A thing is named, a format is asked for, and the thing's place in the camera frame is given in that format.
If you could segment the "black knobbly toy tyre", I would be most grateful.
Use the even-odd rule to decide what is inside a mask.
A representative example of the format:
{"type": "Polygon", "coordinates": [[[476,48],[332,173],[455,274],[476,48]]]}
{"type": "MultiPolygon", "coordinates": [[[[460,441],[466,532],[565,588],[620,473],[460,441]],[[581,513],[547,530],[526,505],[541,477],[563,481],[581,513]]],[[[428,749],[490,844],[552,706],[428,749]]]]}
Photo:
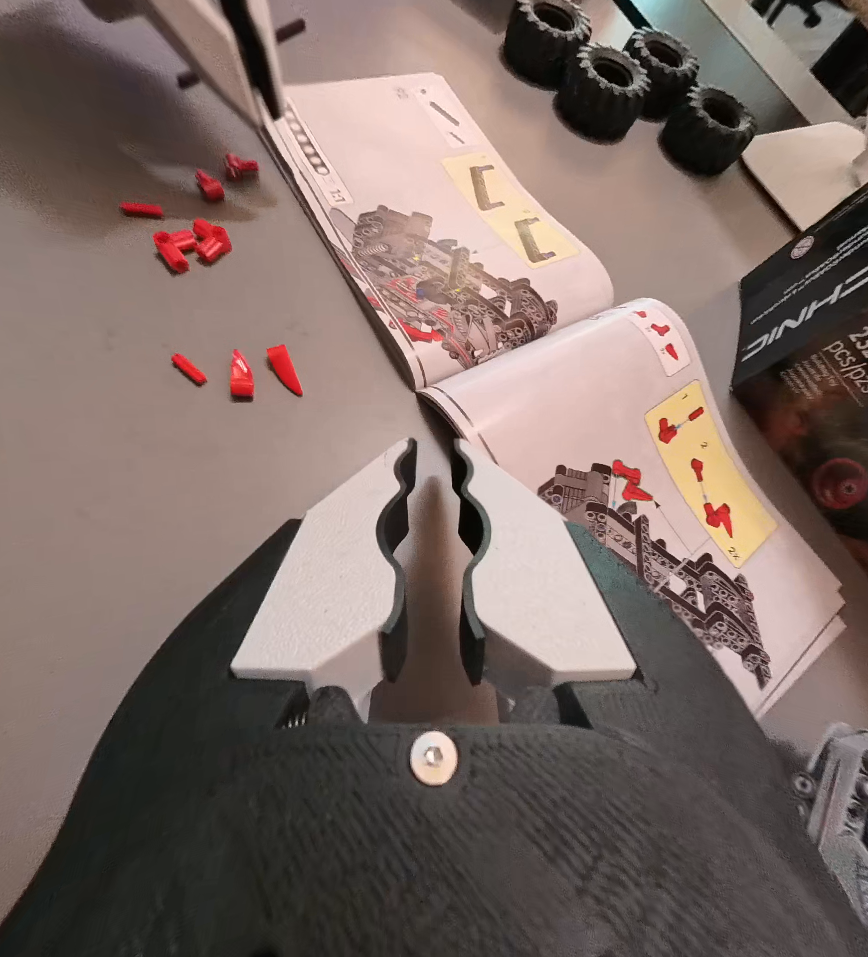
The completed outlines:
{"type": "Polygon", "coordinates": [[[639,63],[649,79],[643,119],[665,120],[696,84],[699,60],[687,44],[664,30],[634,30],[623,52],[639,63]]]}
{"type": "Polygon", "coordinates": [[[724,90],[696,85],[670,113],[659,136],[669,161],[698,176],[726,171],[757,134],[753,113],[724,90]]]}
{"type": "Polygon", "coordinates": [[[588,43],[567,61],[553,106],[578,135],[616,143],[643,114],[650,87],[645,69],[631,55],[588,43]]]}
{"type": "Polygon", "coordinates": [[[591,36],[582,6],[571,1],[516,1],[502,53],[518,77],[545,89],[557,89],[571,56],[591,36]]]}

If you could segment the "grey desk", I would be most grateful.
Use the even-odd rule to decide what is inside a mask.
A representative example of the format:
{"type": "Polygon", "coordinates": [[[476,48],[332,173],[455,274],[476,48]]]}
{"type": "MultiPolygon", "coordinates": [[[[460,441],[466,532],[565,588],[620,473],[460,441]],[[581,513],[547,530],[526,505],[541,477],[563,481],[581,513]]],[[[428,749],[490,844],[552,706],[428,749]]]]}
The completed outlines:
{"type": "MultiPolygon", "coordinates": [[[[738,168],[679,172],[638,124],[616,147],[562,126],[500,58],[510,2],[272,2],[305,18],[289,82],[442,75],[543,206],[607,268],[618,300],[652,296],[689,324],[750,472],[843,584],[846,630],[766,715],[799,751],[828,724],[868,728],[868,578],[729,395],[735,284],[790,238],[738,168]]],[[[81,2],[0,2],[0,924],[43,861],[85,765],[166,637],[285,520],[401,437],[418,442],[404,685],[394,721],[495,717],[461,687],[466,551],[452,436],[392,364],[306,213],[246,127],[181,90],[147,23],[81,2]],[[225,153],[258,161],[232,183],[225,153]],[[225,199],[210,203],[195,169],[225,199]],[[122,201],[164,218],[123,215],[122,201]],[[224,227],[232,252],[188,273],[153,233],[224,227]],[[285,344],[304,395],[266,350],[285,344]],[[233,349],[255,377],[231,398],[233,349]],[[208,377],[174,369],[181,353],[208,377]]]]}

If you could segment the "brick model instruction booklet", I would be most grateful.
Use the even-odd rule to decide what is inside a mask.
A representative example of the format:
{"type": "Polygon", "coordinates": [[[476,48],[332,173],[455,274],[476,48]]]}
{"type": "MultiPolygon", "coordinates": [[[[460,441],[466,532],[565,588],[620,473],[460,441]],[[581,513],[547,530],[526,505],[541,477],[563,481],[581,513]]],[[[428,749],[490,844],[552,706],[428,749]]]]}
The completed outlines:
{"type": "Polygon", "coordinates": [[[619,558],[762,718],[843,630],[842,586],[739,460],[680,317],[614,305],[436,74],[289,86],[266,131],[416,392],[619,558]]]}

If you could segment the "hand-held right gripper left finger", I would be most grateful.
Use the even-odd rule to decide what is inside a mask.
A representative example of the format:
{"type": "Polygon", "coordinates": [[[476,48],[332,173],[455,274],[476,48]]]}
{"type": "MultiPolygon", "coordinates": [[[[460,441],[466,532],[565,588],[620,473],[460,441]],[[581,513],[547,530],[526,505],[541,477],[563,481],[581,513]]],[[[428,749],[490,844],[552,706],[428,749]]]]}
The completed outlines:
{"type": "Polygon", "coordinates": [[[368,720],[407,655],[406,575],[416,440],[403,438],[308,509],[231,662],[242,679],[344,691],[368,720]]]}

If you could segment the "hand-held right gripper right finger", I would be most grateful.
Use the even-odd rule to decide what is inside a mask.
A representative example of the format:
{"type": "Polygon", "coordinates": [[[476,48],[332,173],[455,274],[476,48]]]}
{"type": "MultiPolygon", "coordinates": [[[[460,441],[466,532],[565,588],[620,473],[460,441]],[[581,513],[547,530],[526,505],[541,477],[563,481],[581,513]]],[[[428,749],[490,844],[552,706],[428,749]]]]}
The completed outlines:
{"type": "Polygon", "coordinates": [[[470,441],[452,449],[464,569],[460,647],[500,723],[588,723],[584,698],[638,697],[638,665],[571,525],[470,441]]]}

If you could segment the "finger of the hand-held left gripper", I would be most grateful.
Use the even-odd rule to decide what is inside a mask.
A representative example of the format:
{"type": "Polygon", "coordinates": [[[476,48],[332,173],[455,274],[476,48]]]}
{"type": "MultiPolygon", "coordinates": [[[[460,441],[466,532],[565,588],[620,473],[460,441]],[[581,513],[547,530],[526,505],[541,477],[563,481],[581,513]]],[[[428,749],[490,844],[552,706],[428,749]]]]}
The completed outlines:
{"type": "Polygon", "coordinates": [[[270,121],[260,96],[249,83],[242,58],[239,27],[244,25],[240,1],[85,1],[105,22],[146,19],[164,37],[188,68],[200,76],[255,129],[270,121]]]}
{"type": "Polygon", "coordinates": [[[267,1],[240,1],[244,25],[239,27],[249,83],[260,96],[266,113],[280,119],[284,113],[284,89],[270,5],[267,1]]]}

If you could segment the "long black axle rod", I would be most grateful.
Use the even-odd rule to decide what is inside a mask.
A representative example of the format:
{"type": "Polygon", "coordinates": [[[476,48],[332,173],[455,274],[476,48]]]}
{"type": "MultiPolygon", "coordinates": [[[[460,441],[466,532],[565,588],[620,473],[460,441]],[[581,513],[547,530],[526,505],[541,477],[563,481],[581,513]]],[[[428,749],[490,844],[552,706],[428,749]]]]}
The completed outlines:
{"type": "MultiPolygon", "coordinates": [[[[304,18],[297,18],[284,24],[274,31],[274,38],[277,44],[283,44],[295,36],[300,35],[307,29],[307,23],[304,18]]],[[[187,90],[200,83],[200,76],[195,72],[188,70],[179,73],[176,76],[177,86],[181,90],[187,90]]]]}

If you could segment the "red angled connector piece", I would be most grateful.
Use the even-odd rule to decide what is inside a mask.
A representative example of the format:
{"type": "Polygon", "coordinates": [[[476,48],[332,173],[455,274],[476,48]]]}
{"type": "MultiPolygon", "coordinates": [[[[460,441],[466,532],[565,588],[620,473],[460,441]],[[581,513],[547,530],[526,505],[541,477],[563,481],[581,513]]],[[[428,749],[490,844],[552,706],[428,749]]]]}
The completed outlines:
{"type": "Polygon", "coordinates": [[[153,233],[153,244],[158,257],[167,269],[174,274],[188,273],[187,255],[193,252],[197,245],[197,238],[192,230],[153,233]]]}
{"type": "Polygon", "coordinates": [[[233,244],[227,230],[205,218],[195,218],[191,224],[195,236],[194,251],[202,263],[212,265],[232,252],[233,244]]]}

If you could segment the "black brick set box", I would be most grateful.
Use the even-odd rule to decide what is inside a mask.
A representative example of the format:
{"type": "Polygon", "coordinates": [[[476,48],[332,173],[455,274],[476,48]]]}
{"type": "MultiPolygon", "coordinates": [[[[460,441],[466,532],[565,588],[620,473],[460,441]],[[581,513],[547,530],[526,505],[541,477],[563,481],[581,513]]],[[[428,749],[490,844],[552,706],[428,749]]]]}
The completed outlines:
{"type": "Polygon", "coordinates": [[[731,391],[868,574],[868,183],[739,296],[731,391]]]}

